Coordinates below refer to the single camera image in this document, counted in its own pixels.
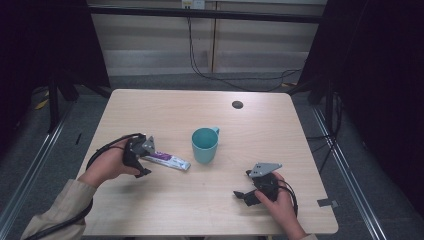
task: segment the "sleeve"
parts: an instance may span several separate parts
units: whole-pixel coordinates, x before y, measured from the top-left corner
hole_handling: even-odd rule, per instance
[[[76,216],[88,206],[96,190],[96,188],[77,180],[68,180],[50,209],[41,215],[35,215],[31,219],[21,239]],[[83,234],[84,229],[85,222],[81,220],[43,239],[78,239]]]
[[[307,237],[302,238],[301,240],[318,240],[317,236],[315,234],[310,234]]]

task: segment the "wall outlet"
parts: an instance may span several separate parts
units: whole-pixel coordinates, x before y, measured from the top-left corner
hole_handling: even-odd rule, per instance
[[[183,9],[192,9],[193,8],[193,0],[181,0]]]

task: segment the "cable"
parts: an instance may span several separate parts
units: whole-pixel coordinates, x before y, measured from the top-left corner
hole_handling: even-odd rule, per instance
[[[317,149],[315,149],[315,150],[311,151],[311,153],[314,153],[314,152],[316,152],[316,151],[318,151],[318,150],[322,149],[322,148],[323,148],[323,147],[325,147],[325,146],[327,146],[327,143],[324,143],[322,146],[320,146],[320,147],[318,147]]]
[[[330,156],[331,151],[334,149],[334,146],[336,144],[337,141],[337,136],[338,133],[340,131],[341,128],[341,123],[342,123],[342,115],[343,115],[343,108],[342,108],[342,104],[341,104],[341,100],[340,100],[340,96],[338,95],[338,93],[334,92],[334,95],[336,96],[336,115],[337,115],[337,124],[336,124],[336,130],[332,131],[333,135],[327,137],[329,138],[330,141],[330,149],[327,152],[327,155],[324,158],[324,162],[322,163],[320,169],[319,169],[319,174],[321,174],[322,170],[324,169],[325,164],[327,163],[328,157]]]
[[[325,138],[329,138],[331,136],[332,135],[323,135],[323,136],[318,136],[318,137],[306,137],[306,140],[308,140],[308,141],[316,141],[316,140],[322,140],[322,139],[325,139]]]
[[[194,57],[194,47],[193,47],[193,38],[192,38],[192,30],[191,30],[191,19],[188,17],[187,18],[187,23],[188,23],[188,30],[189,30],[189,44],[190,44],[190,64],[191,64],[191,68],[193,69],[193,71],[206,79],[209,80],[214,80],[214,81],[220,81],[223,82],[231,87],[240,89],[240,90],[244,90],[247,92],[271,92],[275,89],[278,89],[281,87],[281,84],[284,83],[284,78],[288,77],[290,75],[295,74],[296,72],[301,71],[302,69],[290,69],[290,70],[286,70],[284,72],[281,73],[281,76],[279,77],[272,77],[272,78],[252,78],[252,77],[248,77],[248,78],[217,78],[217,77],[210,77],[210,76],[206,76],[204,75],[198,68],[197,63],[196,63],[196,59]],[[280,82],[278,83],[278,85],[276,85],[275,87],[272,87],[270,89],[266,89],[266,90],[252,90],[252,89],[247,89],[247,88],[243,88],[240,86],[237,86],[233,83],[227,82],[227,81],[232,81],[232,80],[280,80]]]
[[[293,190],[293,188],[290,186],[290,184],[288,184],[286,181],[284,181],[284,180],[278,180],[278,181],[280,181],[280,182],[283,182],[283,183],[285,183],[290,189],[288,189],[287,187],[283,187],[283,186],[278,186],[279,188],[281,188],[281,189],[283,189],[283,190],[286,190],[287,192],[289,192],[289,194],[290,194],[290,196],[291,196],[291,198],[292,198],[292,201],[293,201],[293,209],[294,209],[294,214],[296,215],[296,217],[297,217],[297,213],[298,213],[298,210],[299,210],[299,206],[297,205],[297,199],[296,199],[296,194],[294,193],[294,190]]]
[[[126,136],[123,136],[121,138],[118,138],[118,139],[116,139],[116,140],[114,140],[114,141],[112,141],[112,142],[104,145],[102,148],[98,149],[93,154],[93,156],[91,156],[90,160],[87,163],[87,167],[86,167],[85,170],[87,170],[91,166],[91,164],[93,164],[93,162],[102,153],[108,151],[109,149],[111,149],[111,148],[120,148],[120,149],[123,149],[123,148],[118,147],[118,146],[112,146],[113,144],[115,144],[115,143],[117,143],[119,141],[122,141],[124,139],[130,138],[130,137],[134,137],[134,136],[138,136],[138,135],[140,135],[140,133],[134,133],[134,134],[126,135]],[[70,226],[70,225],[72,225],[72,224],[80,221],[81,219],[85,218],[87,216],[87,214],[91,211],[91,208],[92,207],[93,207],[93,199],[91,199],[91,201],[88,204],[88,206],[84,210],[82,210],[80,213],[78,213],[75,217],[72,217],[72,218],[66,220],[65,222],[59,223],[59,224],[57,224],[55,226],[52,226],[52,227],[47,228],[47,229],[44,229],[44,230],[42,230],[42,231],[40,231],[38,233],[35,233],[35,234],[33,234],[33,235],[25,238],[25,240],[36,240],[36,239],[40,239],[40,238],[43,238],[43,237],[45,237],[47,235],[50,235],[50,234],[52,234],[52,233],[54,233],[56,231],[59,231],[60,229],[63,229],[65,227],[68,227],[68,226]]]

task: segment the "table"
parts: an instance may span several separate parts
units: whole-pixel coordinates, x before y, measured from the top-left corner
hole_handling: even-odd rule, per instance
[[[233,101],[241,101],[236,109]],[[214,160],[194,160],[191,134],[220,128]],[[254,189],[245,171],[257,162],[282,163],[277,171],[294,188],[298,219],[308,233],[331,234],[338,224],[291,98],[283,93],[115,90],[78,175],[90,156],[122,135],[154,136],[157,151],[191,162],[187,172],[141,160],[152,173],[119,176],[94,196],[84,235],[277,235],[283,230],[263,205],[247,207],[233,191]]]

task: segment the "floor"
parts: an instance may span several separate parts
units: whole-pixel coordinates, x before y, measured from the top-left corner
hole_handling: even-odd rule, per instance
[[[223,75],[229,78],[247,77],[243,74]],[[280,80],[206,80],[195,74],[160,75],[160,76],[121,76],[110,79],[112,88],[148,88],[148,89],[190,89],[213,91],[267,91],[285,92]],[[31,183],[28,193],[22,197],[12,224],[6,229],[5,239],[19,239],[30,218],[47,210],[69,178],[74,178],[100,121],[107,99],[102,98],[84,87],[78,86],[80,97],[75,103],[60,101],[60,112],[65,114],[63,128],[48,152],[46,161],[40,172]],[[34,94],[32,105],[21,121],[14,144],[0,161],[0,208],[2,219],[13,199],[16,189],[24,179],[34,158],[46,139],[49,127],[49,105],[41,110],[34,106],[42,98],[44,92]],[[323,104],[310,106],[308,93],[292,96],[295,108],[302,123],[306,137],[322,136],[314,109],[322,110]],[[348,113],[343,112],[341,128],[337,142],[346,158],[348,174],[355,177],[372,213],[375,215],[379,234],[373,233],[352,190],[343,174],[340,164],[330,153],[321,177],[330,200],[337,203],[334,213],[339,223],[339,231],[334,235],[318,236],[319,239],[424,239],[424,222],[414,211],[401,190],[384,174],[372,153],[363,146],[354,124]],[[329,152],[325,139],[309,141],[311,152],[320,169]],[[84,239],[122,239],[91,238]],[[285,239],[274,236],[274,239]]]

